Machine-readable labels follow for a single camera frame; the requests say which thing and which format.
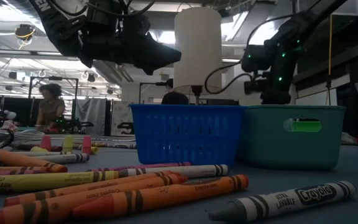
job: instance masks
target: white crayon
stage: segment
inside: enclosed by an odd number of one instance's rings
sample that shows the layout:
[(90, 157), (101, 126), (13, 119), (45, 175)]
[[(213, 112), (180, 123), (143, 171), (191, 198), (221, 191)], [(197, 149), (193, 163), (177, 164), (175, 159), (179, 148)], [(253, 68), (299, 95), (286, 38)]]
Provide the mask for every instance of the white crayon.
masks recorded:
[(353, 197), (356, 187), (347, 181), (320, 184), (268, 195), (237, 198), (222, 210), (209, 213), (209, 219), (224, 222), (252, 222), (325, 203)]

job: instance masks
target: yellow crayon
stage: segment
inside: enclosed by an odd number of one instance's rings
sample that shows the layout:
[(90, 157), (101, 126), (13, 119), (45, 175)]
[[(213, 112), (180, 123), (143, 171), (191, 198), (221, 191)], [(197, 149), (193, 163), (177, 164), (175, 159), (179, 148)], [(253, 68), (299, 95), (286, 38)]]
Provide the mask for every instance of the yellow crayon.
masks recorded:
[(128, 172), (67, 172), (53, 174), (0, 175), (0, 193), (28, 192), (88, 184), (128, 177)]

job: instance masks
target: wire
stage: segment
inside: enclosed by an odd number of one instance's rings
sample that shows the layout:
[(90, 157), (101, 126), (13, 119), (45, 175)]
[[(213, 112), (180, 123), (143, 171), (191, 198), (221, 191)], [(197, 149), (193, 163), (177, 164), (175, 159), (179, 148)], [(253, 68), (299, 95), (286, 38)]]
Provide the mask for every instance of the wire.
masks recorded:
[(128, 1), (127, 10), (129, 10), (129, 6), (131, 5), (131, 2), (132, 2), (132, 0), (129, 0), (129, 1)]
[(331, 71), (332, 71), (332, 61), (333, 61), (333, 15), (329, 17), (329, 50), (328, 50), (328, 78), (327, 78), (327, 97), (329, 100), (329, 105), (331, 106)]
[(118, 2), (120, 4), (120, 6), (121, 6), (121, 9), (122, 9), (123, 13), (125, 15), (128, 15), (128, 5), (125, 4), (124, 0), (118, 0)]
[(213, 75), (215, 72), (218, 72), (218, 71), (220, 71), (220, 70), (224, 70), (224, 69), (226, 69), (226, 68), (230, 68), (230, 67), (233, 67), (233, 66), (236, 66), (236, 65), (239, 65), (239, 64), (241, 64), (241, 60), (240, 60), (239, 62), (237, 62), (237, 63), (232, 64), (232, 65), (226, 65), (226, 66), (223, 66), (223, 67), (220, 67), (220, 68), (217, 68), (217, 69), (213, 70), (213, 71), (206, 77), (206, 79), (205, 79), (205, 82), (204, 82), (205, 90), (206, 90), (208, 93), (210, 93), (210, 94), (220, 94), (220, 93), (222, 93), (224, 90), (226, 90), (227, 88), (229, 88), (229, 85), (231, 85), (231, 83), (232, 83), (233, 81), (235, 81), (236, 79), (238, 79), (238, 77), (236, 77), (236, 78), (234, 78), (233, 80), (231, 80), (229, 84), (227, 84), (222, 90), (219, 90), (219, 91), (217, 91), (217, 92), (212, 92), (212, 91), (210, 91), (210, 90), (208, 89), (208, 80), (212, 77), (212, 75)]
[(0, 68), (0, 72), (4, 72), (4, 68), (9, 65), (12, 61), (13, 57), (11, 57), (1, 68)]
[(293, 14), (286, 15), (286, 16), (280, 16), (280, 17), (276, 17), (276, 18), (273, 18), (273, 19), (268, 19), (268, 20), (266, 20), (265, 22), (259, 24), (259, 25), (258, 25), (257, 27), (255, 27), (255, 29), (253, 29), (253, 30), (251, 31), (251, 33), (249, 34), (246, 47), (248, 47), (249, 42), (251, 41), (252, 36), (253, 36), (253, 35), (256, 33), (256, 31), (257, 31), (261, 26), (263, 26), (264, 24), (266, 24), (266, 23), (268, 23), (268, 22), (280, 20), (280, 19), (291, 18), (291, 17), (293, 17)]
[(35, 32), (35, 29), (34, 29), (31, 33), (29, 33), (29, 34), (27, 34), (27, 35), (24, 35), (24, 36), (16, 35), (16, 37), (18, 37), (18, 38), (24, 38), (24, 37), (29, 38), (31, 35), (34, 34), (34, 32)]
[(308, 11), (312, 10), (312, 8), (314, 8), (317, 4), (319, 4), (322, 0), (318, 0), (316, 1), (309, 9)]
[(117, 14), (117, 13), (114, 13), (114, 12), (110, 12), (110, 11), (107, 11), (105, 9), (102, 9), (98, 6), (95, 6), (94, 4), (91, 4), (89, 2), (87, 2), (86, 4), (88, 5), (88, 7), (92, 7), (94, 10), (96, 11), (99, 11), (99, 12), (104, 12), (106, 14), (109, 14), (109, 15), (112, 15), (112, 16), (116, 16), (118, 18), (130, 18), (130, 17), (134, 17), (134, 16), (138, 16), (138, 15), (141, 15), (143, 14), (145, 11), (149, 10), (155, 3), (155, 0), (152, 0), (152, 2), (150, 2), (146, 7), (144, 7), (143, 9), (137, 11), (137, 12), (134, 12), (134, 13), (131, 13), (131, 14), (128, 14), (128, 15), (125, 15), (125, 14)]
[(180, 6), (181, 6), (182, 4), (186, 4), (186, 5), (190, 6), (190, 7), (193, 7), (193, 6), (191, 6), (191, 4), (188, 4), (187, 2), (181, 2), (181, 3), (179, 4), (179, 6), (178, 6), (177, 12), (179, 12)]
[(56, 2), (56, 0), (47, 0), (47, 1), (49, 3), (51, 3), (52, 5), (54, 5), (56, 8), (58, 8), (60, 11), (62, 11), (63, 13), (65, 13), (69, 16), (80, 16), (82, 13), (84, 13), (88, 9), (88, 6), (84, 6), (84, 8), (82, 8), (78, 12), (68, 12), (64, 8), (60, 7), (59, 4)]
[[(264, 24), (266, 24), (266, 23), (268, 23), (268, 22), (276, 21), (276, 20), (279, 20), (279, 19), (286, 19), (286, 18), (290, 18), (290, 17), (292, 17), (292, 16), (293, 16), (292, 14), (291, 14), (291, 15), (286, 15), (286, 16), (280, 16), (280, 17), (276, 17), (276, 18), (273, 18), (273, 19), (266, 20), (265, 22), (259, 24), (259, 25), (258, 25), (257, 27), (255, 27), (255, 29), (252, 30), (252, 32), (249, 34), (246, 47), (249, 45), (249, 42), (250, 42), (252, 36), (253, 36), (253, 35), (255, 34), (255, 32), (259, 29), (259, 27), (261, 27), (262, 25), (264, 25)], [(205, 90), (206, 90), (208, 93), (210, 93), (210, 94), (214, 94), (214, 95), (215, 95), (215, 94), (220, 94), (220, 93), (222, 93), (223, 91), (227, 90), (227, 88), (229, 88), (230, 85), (233, 84), (233, 82), (236, 81), (236, 80), (237, 80), (239, 77), (241, 77), (241, 76), (247, 75), (247, 76), (250, 76), (250, 79), (251, 79), (251, 80), (253, 80), (252, 75), (250, 75), (250, 74), (248, 74), (248, 73), (243, 73), (243, 74), (241, 74), (241, 75), (238, 75), (238, 76), (237, 76), (236, 78), (234, 78), (233, 80), (231, 80), (222, 90), (219, 90), (219, 91), (217, 91), (217, 92), (212, 92), (212, 91), (210, 91), (210, 90), (208, 89), (208, 85), (207, 85), (207, 84), (208, 84), (208, 80), (209, 80), (209, 78), (210, 78), (215, 72), (220, 71), (220, 70), (223, 70), (223, 69), (225, 69), (225, 68), (230, 68), (230, 67), (233, 67), (233, 66), (236, 66), (236, 65), (239, 65), (239, 64), (241, 64), (241, 60), (240, 60), (239, 62), (235, 63), (235, 64), (226, 65), (226, 66), (224, 66), (224, 67), (217, 68), (217, 69), (215, 69), (214, 71), (212, 71), (212, 72), (207, 76), (207, 78), (205, 79), (205, 82), (204, 82)]]

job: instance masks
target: blue plastic basket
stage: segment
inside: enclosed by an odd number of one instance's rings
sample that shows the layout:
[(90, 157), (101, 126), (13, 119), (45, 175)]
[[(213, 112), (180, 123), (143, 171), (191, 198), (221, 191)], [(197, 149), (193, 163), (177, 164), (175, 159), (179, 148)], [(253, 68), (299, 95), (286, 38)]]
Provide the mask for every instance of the blue plastic basket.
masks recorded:
[(234, 163), (242, 106), (130, 105), (143, 164)]

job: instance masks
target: red crayon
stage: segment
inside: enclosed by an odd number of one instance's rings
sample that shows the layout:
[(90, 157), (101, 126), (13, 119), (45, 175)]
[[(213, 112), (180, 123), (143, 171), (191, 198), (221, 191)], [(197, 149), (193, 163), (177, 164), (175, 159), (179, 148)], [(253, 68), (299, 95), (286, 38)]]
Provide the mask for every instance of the red crayon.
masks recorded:
[(0, 171), (0, 175), (20, 175), (20, 174), (44, 174), (46, 172), (39, 170), (21, 170), (21, 171)]
[(173, 162), (169, 164), (149, 164), (149, 165), (137, 165), (137, 166), (124, 166), (124, 167), (107, 167), (99, 169), (89, 169), (87, 171), (120, 171), (124, 169), (141, 169), (141, 168), (153, 168), (153, 167), (173, 167), (173, 166), (191, 166), (190, 162)]

